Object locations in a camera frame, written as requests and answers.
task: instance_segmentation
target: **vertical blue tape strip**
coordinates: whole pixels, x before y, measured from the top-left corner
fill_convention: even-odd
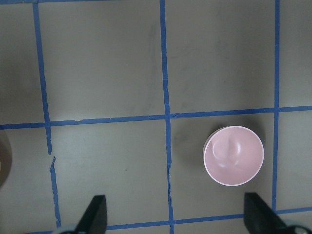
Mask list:
[[[174,211],[171,199],[170,168],[171,168],[171,124],[170,105],[168,90],[168,68],[167,68],[167,39],[166,39],[166,9],[165,0],[159,0],[160,5],[160,33],[161,33],[161,57],[162,78],[164,88],[165,120],[166,120],[166,149],[167,149],[167,179],[168,179],[168,209],[170,234],[174,234]]]
[[[43,52],[42,52],[42,43],[41,43],[39,8],[38,8],[37,3],[33,4],[33,12],[34,12],[37,56],[38,56],[38,65],[39,65],[39,75],[40,75],[41,97],[42,97],[43,114],[44,114],[44,122],[45,122],[45,132],[47,135],[48,153],[51,154],[52,144],[51,144],[50,116],[49,116],[49,108],[48,108],[46,82],[45,82],[45,76],[44,76],[44,63],[43,63]]]
[[[54,212],[55,218],[57,219],[57,227],[61,226],[61,219],[59,213],[59,195],[58,195],[58,187],[57,187],[57,177],[55,173],[54,163],[56,159],[53,158],[51,167],[50,167],[50,174],[51,174],[51,182],[52,182],[52,192],[53,192],[53,201],[54,201]]]
[[[275,0],[275,87],[274,87],[274,142],[273,142],[273,182],[272,209],[276,211],[277,164],[278,164],[278,123],[279,123],[279,24],[280,1]]]

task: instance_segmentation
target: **gray floor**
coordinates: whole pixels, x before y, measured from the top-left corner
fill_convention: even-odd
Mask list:
[[[38,5],[51,122],[42,108],[33,5],[0,5],[0,233],[56,228],[55,157],[62,226],[76,224],[93,195],[106,194],[108,225],[116,229],[109,234],[168,234],[159,1]],[[235,216],[244,192],[271,205],[273,178],[277,212],[311,226],[311,9],[310,0],[280,3],[279,106],[305,111],[279,113],[276,141],[274,1],[166,0],[175,234],[247,233]],[[245,109],[256,110],[231,111]],[[154,120],[116,118],[135,116]],[[95,118],[115,122],[72,125]],[[251,128],[265,147],[259,174],[238,187],[214,182],[202,162],[209,134],[228,125]],[[207,217],[220,220],[200,219]],[[121,229],[140,223],[147,224]]]

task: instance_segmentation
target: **bowl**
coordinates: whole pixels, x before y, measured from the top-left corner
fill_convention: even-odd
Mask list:
[[[203,158],[213,180],[226,186],[238,186],[257,175],[263,163],[264,149],[252,130],[230,126],[218,129],[208,137]]]

